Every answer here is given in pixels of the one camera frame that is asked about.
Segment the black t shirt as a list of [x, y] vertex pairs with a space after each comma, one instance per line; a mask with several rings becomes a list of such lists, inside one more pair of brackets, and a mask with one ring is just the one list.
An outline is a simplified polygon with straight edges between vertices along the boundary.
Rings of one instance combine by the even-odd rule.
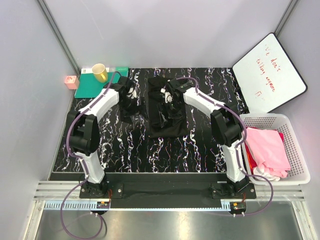
[[169, 78], [154, 76], [148, 79], [148, 113], [149, 137], [177, 138], [187, 135], [186, 105], [182, 100], [174, 101], [177, 107], [171, 108], [171, 103], [165, 102], [161, 93]]

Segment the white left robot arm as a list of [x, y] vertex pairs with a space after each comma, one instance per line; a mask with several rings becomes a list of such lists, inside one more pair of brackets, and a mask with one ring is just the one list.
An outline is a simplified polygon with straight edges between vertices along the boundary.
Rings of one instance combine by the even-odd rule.
[[103, 198], [111, 193], [98, 148], [101, 140], [99, 122], [114, 106], [119, 106], [120, 120], [124, 123], [131, 124], [133, 116], [148, 118], [145, 99], [137, 97], [135, 82], [126, 76], [121, 76], [116, 83], [106, 84], [84, 108], [67, 114], [66, 147], [68, 153], [79, 160], [84, 171], [81, 198]]

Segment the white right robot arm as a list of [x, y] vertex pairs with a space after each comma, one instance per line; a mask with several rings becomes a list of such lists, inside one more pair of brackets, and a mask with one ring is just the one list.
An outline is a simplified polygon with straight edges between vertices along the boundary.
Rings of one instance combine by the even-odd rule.
[[204, 94], [192, 77], [169, 79], [160, 89], [164, 106], [171, 118], [177, 118], [184, 104], [190, 105], [210, 118], [211, 134], [221, 146], [226, 163], [227, 182], [216, 192], [234, 197], [249, 184], [241, 145], [245, 125], [237, 109]]

